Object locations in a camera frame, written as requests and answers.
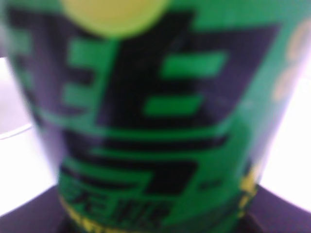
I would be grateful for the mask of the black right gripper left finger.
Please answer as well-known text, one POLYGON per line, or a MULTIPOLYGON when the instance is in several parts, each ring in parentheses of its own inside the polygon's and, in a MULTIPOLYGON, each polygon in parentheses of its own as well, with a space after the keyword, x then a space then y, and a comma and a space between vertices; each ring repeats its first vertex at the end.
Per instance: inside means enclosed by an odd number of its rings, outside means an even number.
POLYGON ((55 186, 0 217, 2 233, 71 233, 73 225, 55 186))

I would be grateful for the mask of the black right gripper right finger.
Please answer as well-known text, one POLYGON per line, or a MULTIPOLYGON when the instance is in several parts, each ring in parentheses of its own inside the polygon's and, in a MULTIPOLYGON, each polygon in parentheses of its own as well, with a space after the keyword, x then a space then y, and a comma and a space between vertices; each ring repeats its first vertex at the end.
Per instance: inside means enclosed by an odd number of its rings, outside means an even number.
POLYGON ((309 233, 311 214, 259 186, 246 215, 244 233, 309 233))

